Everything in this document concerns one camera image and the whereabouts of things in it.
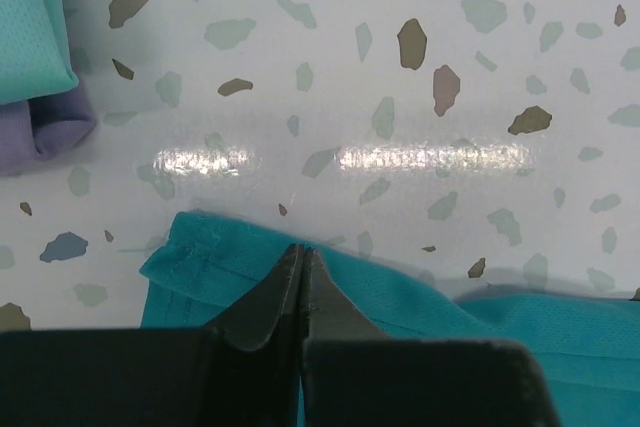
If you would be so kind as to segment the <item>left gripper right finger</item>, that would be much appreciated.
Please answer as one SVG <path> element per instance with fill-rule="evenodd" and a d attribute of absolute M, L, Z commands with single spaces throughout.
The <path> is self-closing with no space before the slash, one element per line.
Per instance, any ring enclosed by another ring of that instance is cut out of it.
<path fill-rule="evenodd" d="M 309 426 L 547 426 L 550 395 L 511 341 L 400 339 L 376 327 L 331 278 L 302 264 L 300 373 Z"/>

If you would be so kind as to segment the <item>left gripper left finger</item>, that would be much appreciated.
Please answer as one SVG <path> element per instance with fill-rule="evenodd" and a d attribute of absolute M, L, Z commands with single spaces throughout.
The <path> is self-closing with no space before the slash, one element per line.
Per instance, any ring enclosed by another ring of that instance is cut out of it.
<path fill-rule="evenodd" d="M 5 426 L 293 426 L 305 250 L 196 328 L 1 337 Z"/>

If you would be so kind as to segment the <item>teal t shirt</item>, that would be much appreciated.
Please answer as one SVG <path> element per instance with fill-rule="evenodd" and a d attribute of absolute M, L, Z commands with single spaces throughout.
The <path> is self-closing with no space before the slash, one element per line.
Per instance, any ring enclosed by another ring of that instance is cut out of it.
<path fill-rule="evenodd" d="M 295 241 L 243 220 L 181 212 L 141 267 L 145 327 L 193 327 L 253 288 Z M 639 422 L 639 306 L 544 293 L 453 301 L 419 279 L 332 248 L 331 277 L 385 332 L 399 337 L 506 338 L 541 364 L 566 426 Z"/>

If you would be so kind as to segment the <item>folded lavender t shirt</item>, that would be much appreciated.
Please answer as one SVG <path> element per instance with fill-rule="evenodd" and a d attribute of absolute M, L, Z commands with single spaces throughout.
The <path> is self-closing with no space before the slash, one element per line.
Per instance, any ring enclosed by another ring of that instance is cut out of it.
<path fill-rule="evenodd" d="M 51 160 L 81 142 L 96 116 L 84 88 L 1 107 L 1 172 L 17 172 Z"/>

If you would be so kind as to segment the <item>folded mint t shirt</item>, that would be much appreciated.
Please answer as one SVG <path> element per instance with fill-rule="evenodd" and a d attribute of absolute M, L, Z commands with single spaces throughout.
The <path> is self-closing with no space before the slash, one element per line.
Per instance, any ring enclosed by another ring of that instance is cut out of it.
<path fill-rule="evenodd" d="M 62 0 L 1 0 L 0 8 L 1 102 L 75 88 Z"/>

